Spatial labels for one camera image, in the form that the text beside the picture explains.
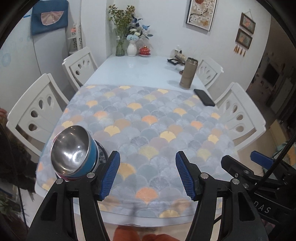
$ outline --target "tablecloth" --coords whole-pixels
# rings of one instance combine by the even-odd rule
[[[69,126],[81,125],[108,155],[113,150],[120,153],[121,164],[110,195],[99,204],[101,211],[145,218],[188,217],[190,222],[197,203],[186,195],[175,155],[182,150],[202,172],[231,179],[221,168],[221,159],[237,158],[237,153],[217,112],[194,93],[84,86],[70,101],[42,152],[37,184],[49,190],[56,180],[50,160],[54,137]],[[218,212],[221,206],[218,201]]]

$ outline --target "chair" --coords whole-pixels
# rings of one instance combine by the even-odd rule
[[[232,82],[215,103],[221,114],[220,121],[226,124],[233,140],[248,135],[236,146],[237,151],[250,145],[266,131],[263,116],[238,83]]]
[[[7,128],[32,152],[41,151],[17,130],[21,128],[30,137],[46,143],[69,101],[55,83],[51,74],[43,74],[22,95],[7,119]]]
[[[211,58],[207,57],[198,65],[196,74],[204,86],[208,89],[224,73],[223,68]]]
[[[75,91],[78,91],[98,68],[89,47],[64,59],[62,65]]]

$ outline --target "black phone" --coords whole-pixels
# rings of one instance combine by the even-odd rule
[[[194,93],[196,93],[205,106],[215,106],[213,100],[203,90],[194,89]]]

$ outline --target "person's hand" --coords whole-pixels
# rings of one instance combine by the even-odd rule
[[[6,118],[6,114],[7,114],[7,111],[0,108],[0,117],[1,118]]]

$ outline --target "white vase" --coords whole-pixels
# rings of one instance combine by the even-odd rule
[[[138,52],[137,46],[136,46],[136,41],[135,40],[130,40],[130,43],[128,45],[128,56],[130,57],[135,57]]]

